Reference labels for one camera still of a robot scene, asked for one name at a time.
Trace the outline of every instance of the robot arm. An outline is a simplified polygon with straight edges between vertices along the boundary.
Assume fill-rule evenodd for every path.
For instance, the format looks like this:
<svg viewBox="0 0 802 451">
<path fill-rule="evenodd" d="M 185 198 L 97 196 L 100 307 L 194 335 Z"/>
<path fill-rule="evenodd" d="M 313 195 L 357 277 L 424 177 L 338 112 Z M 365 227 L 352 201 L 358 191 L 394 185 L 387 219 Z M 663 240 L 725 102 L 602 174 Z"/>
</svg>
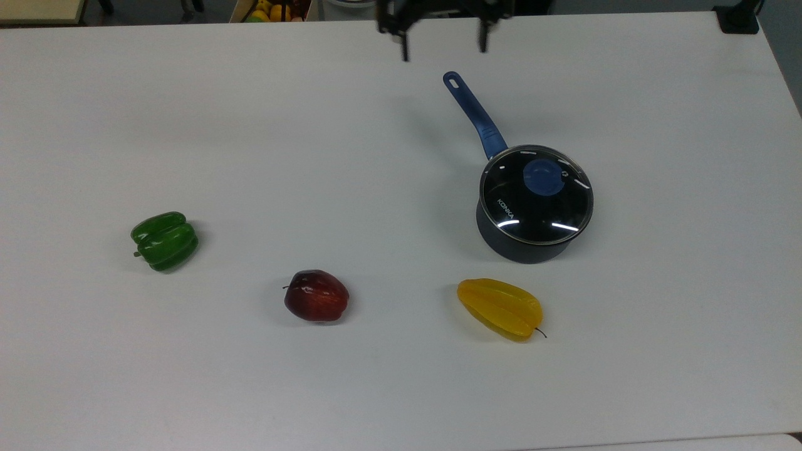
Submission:
<svg viewBox="0 0 802 451">
<path fill-rule="evenodd" d="M 409 61 L 408 31 L 426 14 L 466 10 L 479 18 L 479 50 L 488 50 L 490 27 L 515 13 L 515 0 L 377 0 L 376 22 L 379 33 L 389 33 L 401 41 L 404 61 Z"/>
</svg>

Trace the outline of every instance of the blue lid knob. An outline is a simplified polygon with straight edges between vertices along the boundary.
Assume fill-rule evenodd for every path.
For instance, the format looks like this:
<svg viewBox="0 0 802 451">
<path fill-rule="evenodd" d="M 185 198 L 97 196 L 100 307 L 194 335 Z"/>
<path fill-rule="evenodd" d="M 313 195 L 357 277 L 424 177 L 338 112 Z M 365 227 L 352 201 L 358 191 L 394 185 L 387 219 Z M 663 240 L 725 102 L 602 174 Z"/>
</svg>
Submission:
<svg viewBox="0 0 802 451">
<path fill-rule="evenodd" d="M 562 168 L 552 160 L 537 158 L 524 166 L 524 185 L 539 196 L 553 196 L 562 191 Z"/>
</svg>

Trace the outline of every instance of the pot lid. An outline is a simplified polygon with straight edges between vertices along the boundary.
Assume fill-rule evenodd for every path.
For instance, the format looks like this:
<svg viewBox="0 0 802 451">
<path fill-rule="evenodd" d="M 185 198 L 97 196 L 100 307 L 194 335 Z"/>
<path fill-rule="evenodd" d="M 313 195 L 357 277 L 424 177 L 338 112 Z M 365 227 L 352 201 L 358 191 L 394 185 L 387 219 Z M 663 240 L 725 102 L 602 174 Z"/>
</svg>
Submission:
<svg viewBox="0 0 802 451">
<path fill-rule="evenodd" d="M 482 175 L 480 201 L 498 230 L 539 246 L 576 237 L 593 212 L 585 172 L 562 153 L 539 145 L 516 146 L 493 157 Z"/>
</svg>

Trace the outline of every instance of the bell pepper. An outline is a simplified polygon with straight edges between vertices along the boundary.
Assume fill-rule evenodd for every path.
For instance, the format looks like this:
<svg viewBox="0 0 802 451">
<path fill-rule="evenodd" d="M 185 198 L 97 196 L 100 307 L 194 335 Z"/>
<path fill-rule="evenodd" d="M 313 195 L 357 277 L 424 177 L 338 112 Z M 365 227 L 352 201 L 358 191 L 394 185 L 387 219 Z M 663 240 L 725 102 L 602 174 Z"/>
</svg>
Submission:
<svg viewBox="0 0 802 451">
<path fill-rule="evenodd" d="M 198 237 L 186 216 L 177 211 L 162 213 L 139 223 L 131 231 L 140 255 L 157 271 L 172 269 L 186 261 L 198 247 Z"/>
<path fill-rule="evenodd" d="M 486 327 L 514 341 L 525 341 L 543 321 L 541 303 L 529 292 L 491 278 L 462 281 L 456 288 L 465 308 Z"/>
</svg>

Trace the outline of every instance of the box of fruit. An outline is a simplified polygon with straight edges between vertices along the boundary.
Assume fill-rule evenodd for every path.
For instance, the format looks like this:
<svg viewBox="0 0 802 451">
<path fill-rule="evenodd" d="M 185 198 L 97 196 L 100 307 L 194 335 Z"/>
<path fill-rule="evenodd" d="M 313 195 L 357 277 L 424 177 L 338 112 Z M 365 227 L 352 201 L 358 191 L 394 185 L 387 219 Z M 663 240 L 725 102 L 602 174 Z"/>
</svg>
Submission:
<svg viewBox="0 0 802 451">
<path fill-rule="evenodd" d="M 312 0 L 238 0 L 230 22 L 305 22 Z"/>
</svg>

